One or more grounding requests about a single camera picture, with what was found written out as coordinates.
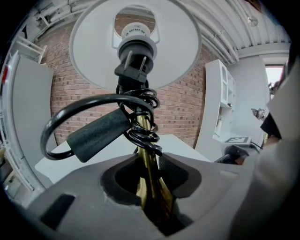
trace white lampshade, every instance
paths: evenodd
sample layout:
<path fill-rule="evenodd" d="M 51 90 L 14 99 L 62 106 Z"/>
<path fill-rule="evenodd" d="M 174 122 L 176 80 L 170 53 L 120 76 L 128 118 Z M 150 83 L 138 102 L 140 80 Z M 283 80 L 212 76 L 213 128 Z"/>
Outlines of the white lampshade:
<path fill-rule="evenodd" d="M 154 14 L 156 26 L 150 38 L 156 43 L 154 68 L 148 74 L 150 88 L 166 86 L 187 73 L 201 50 L 201 34 L 188 10 L 176 0 L 99 0 L 77 20 L 69 52 L 76 71 L 100 88 L 115 91 L 120 64 L 117 49 L 122 41 L 114 19 L 124 8 L 139 5 Z"/>

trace white table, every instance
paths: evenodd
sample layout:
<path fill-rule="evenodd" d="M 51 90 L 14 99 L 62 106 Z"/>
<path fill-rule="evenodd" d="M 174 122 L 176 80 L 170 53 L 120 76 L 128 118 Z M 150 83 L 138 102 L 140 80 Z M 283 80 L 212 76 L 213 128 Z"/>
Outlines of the white table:
<path fill-rule="evenodd" d="M 163 152 L 169 152 L 187 158 L 210 162 L 206 157 L 174 135 L 160 135 L 159 137 L 160 140 L 158 145 L 163 148 Z M 131 154 L 134 152 L 135 148 L 136 146 L 122 135 L 102 149 L 102 151 L 92 157 L 87 163 L 80 162 L 75 155 L 60 161 L 52 161 L 47 158 L 43 158 L 35 165 L 35 169 L 48 177 L 52 183 L 56 183 L 78 168 Z M 65 141 L 55 148 L 53 152 L 65 152 L 67 150 L 70 150 L 70 147 Z"/>

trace ceiling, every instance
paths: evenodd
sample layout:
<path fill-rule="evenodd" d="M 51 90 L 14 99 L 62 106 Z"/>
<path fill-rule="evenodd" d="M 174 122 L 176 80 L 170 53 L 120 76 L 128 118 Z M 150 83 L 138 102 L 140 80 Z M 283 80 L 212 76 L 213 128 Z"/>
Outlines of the ceiling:
<path fill-rule="evenodd" d="M 74 21 L 93 2 L 91 0 L 44 0 L 30 13 L 26 31 L 30 41 L 46 30 Z M 245 0 L 180 0 L 196 18 L 203 43 L 225 64 L 258 54 L 288 54 L 290 39 L 284 28 L 264 11 L 257 11 Z M 147 15 L 143 7 L 129 13 Z M 248 18 L 258 20 L 256 26 Z"/>

